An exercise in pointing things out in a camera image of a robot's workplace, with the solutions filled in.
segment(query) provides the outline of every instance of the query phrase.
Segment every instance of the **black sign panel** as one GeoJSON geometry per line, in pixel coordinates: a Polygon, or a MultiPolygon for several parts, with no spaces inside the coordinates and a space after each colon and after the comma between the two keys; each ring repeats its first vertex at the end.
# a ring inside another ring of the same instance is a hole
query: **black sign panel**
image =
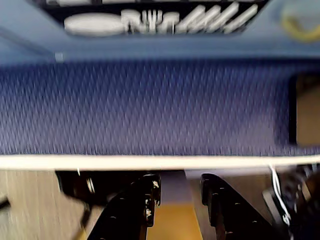
{"type": "Polygon", "coordinates": [[[238,33],[246,29],[268,2],[128,1],[33,0],[68,33],[88,37],[135,33],[238,33]]]}

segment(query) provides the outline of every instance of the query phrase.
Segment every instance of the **yellow floor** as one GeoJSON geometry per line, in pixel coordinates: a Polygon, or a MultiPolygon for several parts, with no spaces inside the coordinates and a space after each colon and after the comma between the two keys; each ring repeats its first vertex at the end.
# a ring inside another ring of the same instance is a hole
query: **yellow floor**
{"type": "Polygon", "coordinates": [[[156,208],[154,225],[148,228],[147,239],[202,240],[193,204],[166,204],[156,208]]]}

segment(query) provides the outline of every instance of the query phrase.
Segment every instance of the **black metal bracket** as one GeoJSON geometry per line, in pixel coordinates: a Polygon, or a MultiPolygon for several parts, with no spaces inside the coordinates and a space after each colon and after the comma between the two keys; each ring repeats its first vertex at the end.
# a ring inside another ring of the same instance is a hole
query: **black metal bracket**
{"type": "Polygon", "coordinates": [[[92,206],[103,206],[88,240],[145,240],[160,205],[161,179],[147,171],[57,171],[60,190],[92,206]]]}
{"type": "Polygon", "coordinates": [[[263,198],[272,215],[272,226],[282,235],[295,240],[318,240],[320,236],[320,171],[318,165],[301,165],[287,173],[280,183],[280,199],[290,215],[285,223],[285,211],[274,187],[263,191],[263,198]]]}
{"type": "Polygon", "coordinates": [[[0,211],[10,208],[10,202],[7,197],[0,200],[0,211]]]}
{"type": "Polygon", "coordinates": [[[201,195],[218,240],[286,239],[280,237],[257,210],[220,177],[203,174],[201,195]]]}

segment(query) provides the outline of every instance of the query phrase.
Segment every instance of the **white graphic sign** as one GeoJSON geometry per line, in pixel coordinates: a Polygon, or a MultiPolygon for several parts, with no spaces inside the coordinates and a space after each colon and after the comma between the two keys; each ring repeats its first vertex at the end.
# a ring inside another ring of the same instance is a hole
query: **white graphic sign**
{"type": "Polygon", "coordinates": [[[229,34],[245,25],[257,13],[258,5],[252,4],[239,14],[238,2],[223,11],[219,5],[208,10],[204,5],[198,5],[183,19],[177,11],[163,13],[149,9],[140,13],[135,9],[123,9],[121,15],[101,12],[72,15],[64,20],[64,28],[71,34],[91,37],[123,33],[194,34],[221,31],[229,34]]]}

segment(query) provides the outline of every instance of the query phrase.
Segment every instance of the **white trim edge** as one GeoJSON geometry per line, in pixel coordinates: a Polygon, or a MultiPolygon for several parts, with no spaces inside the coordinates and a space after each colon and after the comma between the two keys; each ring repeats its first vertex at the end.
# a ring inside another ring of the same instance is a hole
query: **white trim edge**
{"type": "Polygon", "coordinates": [[[0,155],[0,169],[187,170],[288,166],[320,163],[311,156],[0,155]]]}

